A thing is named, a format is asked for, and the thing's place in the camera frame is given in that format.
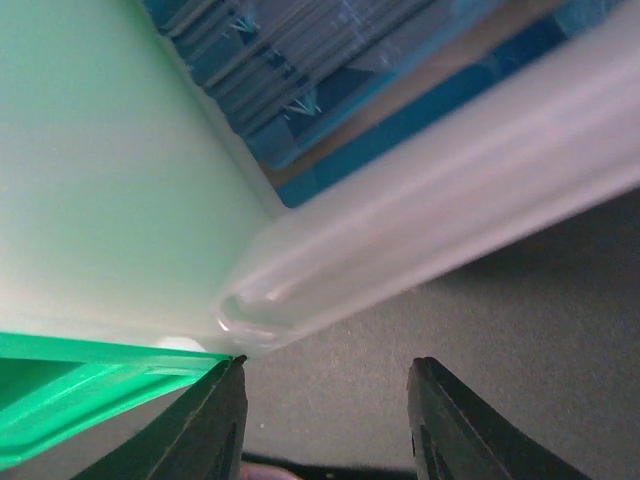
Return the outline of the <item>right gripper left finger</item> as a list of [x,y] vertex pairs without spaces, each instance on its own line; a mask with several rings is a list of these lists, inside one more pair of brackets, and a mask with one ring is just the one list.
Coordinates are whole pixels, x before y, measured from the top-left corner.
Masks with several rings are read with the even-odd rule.
[[77,479],[237,479],[248,400],[244,356],[224,360]]

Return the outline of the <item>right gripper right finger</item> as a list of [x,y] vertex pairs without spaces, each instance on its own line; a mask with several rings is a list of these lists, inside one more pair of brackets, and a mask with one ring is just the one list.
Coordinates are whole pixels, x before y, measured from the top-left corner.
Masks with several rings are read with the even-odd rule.
[[409,370],[408,416],[419,479],[585,479],[525,435],[438,360]]

